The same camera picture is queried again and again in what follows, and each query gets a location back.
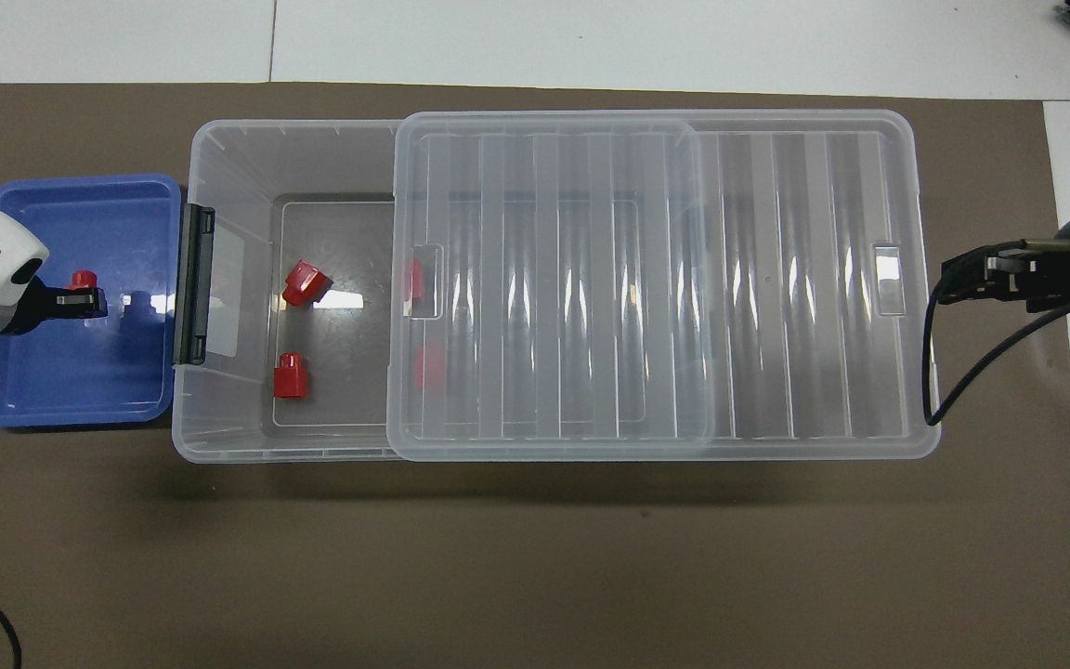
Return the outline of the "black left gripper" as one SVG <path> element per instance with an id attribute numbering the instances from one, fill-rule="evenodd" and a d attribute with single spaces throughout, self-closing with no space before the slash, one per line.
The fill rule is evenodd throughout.
<path id="1" fill-rule="evenodd" d="M 107 299 L 100 287 L 94 291 L 68 291 L 33 278 L 17 302 L 11 322 L 93 321 L 107 316 Z"/>

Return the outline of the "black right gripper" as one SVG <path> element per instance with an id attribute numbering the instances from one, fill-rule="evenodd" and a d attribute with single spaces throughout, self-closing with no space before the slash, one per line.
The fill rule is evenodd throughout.
<path id="1" fill-rule="evenodd" d="M 1015 240 L 975 247 L 942 263 L 939 304 L 1045 299 L 1052 294 L 1046 267 L 1065 253 L 1066 244 L 1049 240 Z"/>

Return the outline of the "clear ribbed plastic lid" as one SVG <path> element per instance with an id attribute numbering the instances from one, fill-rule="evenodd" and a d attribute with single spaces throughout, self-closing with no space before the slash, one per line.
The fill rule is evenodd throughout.
<path id="1" fill-rule="evenodd" d="M 927 272 L 906 120 L 614 112 L 675 115 L 698 133 L 714 384 L 714 430 L 696 456 L 623 461 L 916 460 L 937 448 L 920 402 Z"/>

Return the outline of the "blue plastic tray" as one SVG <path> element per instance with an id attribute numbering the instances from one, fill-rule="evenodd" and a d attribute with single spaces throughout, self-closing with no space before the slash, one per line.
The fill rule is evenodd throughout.
<path id="1" fill-rule="evenodd" d="M 0 335 L 0 428 L 144 423 L 173 398 L 184 194 L 166 174 L 14 179 L 0 211 L 48 249 L 39 279 L 97 275 L 108 308 Z"/>

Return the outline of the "clear plastic storage box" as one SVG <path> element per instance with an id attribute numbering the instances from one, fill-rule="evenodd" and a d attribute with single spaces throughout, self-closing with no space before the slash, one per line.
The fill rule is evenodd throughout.
<path id="1" fill-rule="evenodd" d="M 699 136 L 662 111 L 215 120 L 205 360 L 175 364 L 194 463 L 686 460 L 714 384 L 697 269 Z M 427 300 L 412 309 L 417 257 Z M 330 291 L 285 304 L 305 259 Z M 445 387 L 413 384 L 419 346 Z M 273 398 L 280 354 L 309 395 Z"/>

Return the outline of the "brown table mat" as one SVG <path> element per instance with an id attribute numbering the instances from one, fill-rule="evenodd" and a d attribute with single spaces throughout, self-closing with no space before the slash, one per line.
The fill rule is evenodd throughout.
<path id="1" fill-rule="evenodd" d="M 0 85 L 0 183 L 163 171 L 221 118 L 886 106 L 927 256 L 1070 217 L 1070 103 L 391 85 Z M 1070 668 L 1063 323 L 922 460 L 197 466 L 166 420 L 0 431 L 0 607 L 32 669 Z"/>

